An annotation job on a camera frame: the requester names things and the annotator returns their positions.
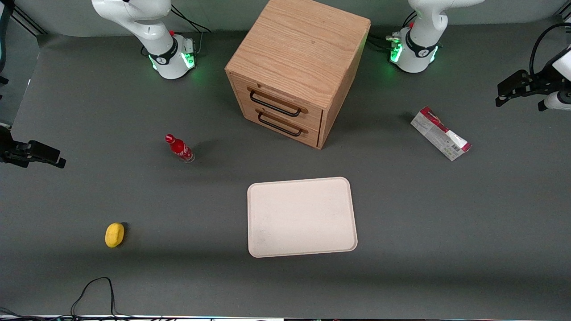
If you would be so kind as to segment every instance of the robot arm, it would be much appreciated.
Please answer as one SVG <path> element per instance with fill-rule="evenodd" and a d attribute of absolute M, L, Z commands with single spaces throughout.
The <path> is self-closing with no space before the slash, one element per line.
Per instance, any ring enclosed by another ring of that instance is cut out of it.
<path fill-rule="evenodd" d="M 153 68 L 167 79 L 182 77 L 195 66 L 194 43 L 171 35 L 157 21 L 171 11 L 171 0 L 91 0 L 97 13 L 133 33 L 147 49 Z"/>
<path fill-rule="evenodd" d="M 139 21 L 158 20 L 171 11 L 171 1 L 149 0 L 92 0 L 97 13 L 132 32 L 149 53 L 160 55 L 172 46 L 172 37 L 161 21 L 140 23 Z"/>
<path fill-rule="evenodd" d="M 496 106 L 517 97 L 547 95 L 537 106 L 539 111 L 560 109 L 571 111 L 571 46 L 550 59 L 535 74 L 518 70 L 497 86 Z"/>
<path fill-rule="evenodd" d="M 448 26 L 444 10 L 477 5 L 484 0 L 408 0 L 417 18 L 412 28 L 406 26 L 387 40 L 397 40 L 391 62 L 408 73 L 425 70 L 434 60 L 436 44 Z"/>

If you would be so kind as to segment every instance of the black metal handle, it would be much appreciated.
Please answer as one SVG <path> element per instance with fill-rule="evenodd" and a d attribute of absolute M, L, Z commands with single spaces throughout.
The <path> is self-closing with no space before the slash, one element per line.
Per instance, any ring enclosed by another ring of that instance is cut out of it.
<path fill-rule="evenodd" d="M 292 135 L 293 137 L 298 137 L 298 136 L 301 135 L 301 133 L 303 132 L 303 130 L 301 130 L 301 129 L 300 129 L 297 133 L 294 133 L 293 131 L 289 131 L 289 130 L 287 130 L 287 129 L 283 129 L 283 128 L 281 128 L 281 127 L 278 126 L 278 125 L 274 125 L 274 124 L 270 123 L 269 121 L 265 121 L 264 119 L 262 119 L 262 115 L 263 115 L 263 113 L 258 112 L 258 120 L 260 121 L 260 123 L 266 124 L 266 125 L 268 125 L 268 126 L 270 126 L 270 127 L 273 127 L 273 128 L 275 128 L 275 129 L 277 129 L 277 130 L 279 130 L 279 131 L 282 131 L 282 132 L 284 132 L 284 133 L 286 133 L 286 134 L 288 134 L 288 135 Z"/>
<path fill-rule="evenodd" d="M 258 103 L 258 104 L 260 104 L 260 105 L 262 105 L 262 106 L 271 108 L 271 109 L 273 109 L 273 110 L 275 110 L 275 111 L 278 111 L 278 112 L 280 112 L 280 113 L 282 113 L 282 114 L 284 114 L 284 115 L 288 115 L 289 117 L 297 117 L 297 116 L 299 116 L 299 113 L 301 112 L 301 108 L 298 108 L 295 113 L 290 113 L 289 111 L 283 110 L 283 109 L 281 109 L 281 108 L 279 108 L 279 107 L 276 107 L 276 106 L 274 106 L 274 105 L 270 105 L 270 104 L 267 103 L 267 102 L 263 102 L 263 101 L 261 101 L 260 99 L 254 98 L 254 94 L 255 94 L 255 93 L 256 93 L 255 91 L 250 90 L 250 99 L 251 99 L 253 102 Z"/>

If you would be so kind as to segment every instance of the wood grain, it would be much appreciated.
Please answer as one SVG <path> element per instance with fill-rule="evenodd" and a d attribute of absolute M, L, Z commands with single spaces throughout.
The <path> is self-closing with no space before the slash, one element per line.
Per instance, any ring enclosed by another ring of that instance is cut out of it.
<path fill-rule="evenodd" d="M 270 0 L 226 69 L 326 110 L 370 24 L 312 0 Z"/>
<path fill-rule="evenodd" d="M 367 36 L 361 40 L 361 46 L 359 47 L 356 55 L 353 57 L 353 61 L 351 62 L 351 65 L 347 70 L 345 77 L 343 78 L 341 86 L 339 87 L 339 90 L 331 102 L 331 107 L 324 112 L 323 123 L 319 133 L 319 142 L 317 144 L 319 149 L 323 148 L 323 144 L 325 144 L 325 140 L 327 139 L 327 136 L 329 136 L 329 132 L 331 131 L 333 123 L 337 118 L 337 114 L 341 110 L 341 106 L 343 105 L 343 102 L 349 93 L 349 89 L 353 84 L 353 80 L 355 80 L 355 74 L 359 68 L 359 62 L 361 61 L 361 55 L 363 53 L 363 48 L 365 47 L 366 40 Z"/>
<path fill-rule="evenodd" d="M 351 88 L 371 22 L 312 0 L 270 0 L 226 65 L 244 116 L 259 113 L 321 149 Z M 250 98 L 294 113 L 276 111 Z"/>

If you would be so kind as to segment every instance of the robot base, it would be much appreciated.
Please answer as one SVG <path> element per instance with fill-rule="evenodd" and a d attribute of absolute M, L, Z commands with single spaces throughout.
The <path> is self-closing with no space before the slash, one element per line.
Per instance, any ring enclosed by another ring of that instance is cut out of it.
<path fill-rule="evenodd" d="M 178 42 L 178 52 L 171 58 L 167 65 L 155 63 L 152 58 L 152 67 L 166 79 L 177 79 L 184 76 L 195 66 L 194 43 L 192 39 L 186 39 L 181 35 L 173 37 Z"/>
<path fill-rule="evenodd" d="M 428 65 L 434 61 L 438 47 L 436 47 L 431 53 L 428 53 L 426 57 L 417 57 L 415 52 L 407 45 L 407 42 L 404 41 L 404 38 L 409 30 L 409 27 L 405 27 L 400 31 L 393 33 L 393 37 L 398 37 L 398 39 L 401 39 L 401 41 L 391 51 L 389 60 L 401 68 L 403 71 L 416 74 L 424 71 Z"/>

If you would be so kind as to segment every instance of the coca-cola bottle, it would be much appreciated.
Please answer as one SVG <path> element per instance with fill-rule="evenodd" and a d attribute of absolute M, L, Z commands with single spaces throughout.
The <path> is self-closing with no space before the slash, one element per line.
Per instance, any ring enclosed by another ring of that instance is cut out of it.
<path fill-rule="evenodd" d="M 190 150 L 190 148 L 188 148 L 188 146 L 186 146 L 182 140 L 175 138 L 171 134 L 166 135 L 164 140 L 171 146 L 172 152 L 180 157 L 180 160 L 185 163 L 194 161 L 194 153 Z"/>

